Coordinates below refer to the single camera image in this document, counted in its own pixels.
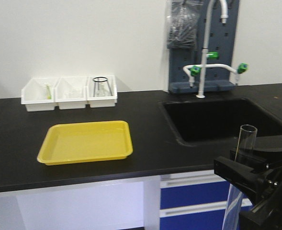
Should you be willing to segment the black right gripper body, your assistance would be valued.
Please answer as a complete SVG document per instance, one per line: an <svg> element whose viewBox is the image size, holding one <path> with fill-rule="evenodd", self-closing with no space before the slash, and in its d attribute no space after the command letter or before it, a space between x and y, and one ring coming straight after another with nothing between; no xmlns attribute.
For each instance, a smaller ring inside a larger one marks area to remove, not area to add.
<svg viewBox="0 0 282 230"><path fill-rule="evenodd" d="M282 230L282 160L256 173L240 190L253 208L240 212L241 230Z"/></svg>

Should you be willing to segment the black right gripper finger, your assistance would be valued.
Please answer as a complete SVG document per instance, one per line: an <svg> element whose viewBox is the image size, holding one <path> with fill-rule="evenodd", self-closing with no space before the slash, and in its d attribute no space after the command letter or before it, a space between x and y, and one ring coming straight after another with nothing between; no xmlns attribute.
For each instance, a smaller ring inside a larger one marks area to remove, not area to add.
<svg viewBox="0 0 282 230"><path fill-rule="evenodd" d="M214 173L230 182L249 199L258 199L260 175L253 173L253 168L220 156L214 159Z"/></svg>
<svg viewBox="0 0 282 230"><path fill-rule="evenodd" d="M230 159L253 168L256 172L269 169L269 164L274 153L260 149L253 150L252 153L236 153L235 149L230 150Z"/></svg>

